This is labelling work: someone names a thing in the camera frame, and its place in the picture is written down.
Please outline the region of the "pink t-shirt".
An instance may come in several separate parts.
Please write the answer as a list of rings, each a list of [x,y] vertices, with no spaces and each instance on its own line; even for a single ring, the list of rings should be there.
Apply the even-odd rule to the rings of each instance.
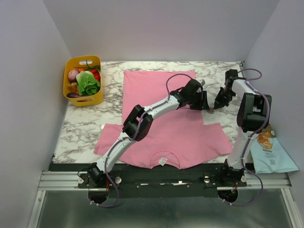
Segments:
[[[123,120],[134,106],[152,105],[195,78],[189,72],[125,71],[123,80]],[[201,111],[178,109],[153,121],[147,136],[131,145],[119,161],[141,168],[171,165],[186,169],[232,152],[219,123],[205,125]]]

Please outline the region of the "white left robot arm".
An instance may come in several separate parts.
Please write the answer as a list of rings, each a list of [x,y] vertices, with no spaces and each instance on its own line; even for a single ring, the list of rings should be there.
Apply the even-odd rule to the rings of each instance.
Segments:
[[[110,180],[108,173],[112,170],[116,161],[131,145],[147,136],[154,120],[187,105],[193,110],[203,110],[205,108],[207,92],[203,90],[204,80],[199,82],[192,78],[185,86],[171,92],[168,88],[168,82],[169,79],[165,84],[168,96],[149,106],[136,105],[124,121],[118,139],[101,159],[89,166],[87,175],[89,182],[94,187],[102,187],[107,180]]]

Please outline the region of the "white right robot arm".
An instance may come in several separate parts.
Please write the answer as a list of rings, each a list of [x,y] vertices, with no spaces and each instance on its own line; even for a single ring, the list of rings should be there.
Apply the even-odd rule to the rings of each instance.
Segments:
[[[242,98],[237,114],[238,134],[231,154],[220,169],[218,180],[229,186],[242,179],[245,162],[250,148],[258,134],[268,125],[272,97],[258,92],[240,71],[231,69],[225,73],[225,86],[215,98],[214,109],[228,106],[232,98]]]

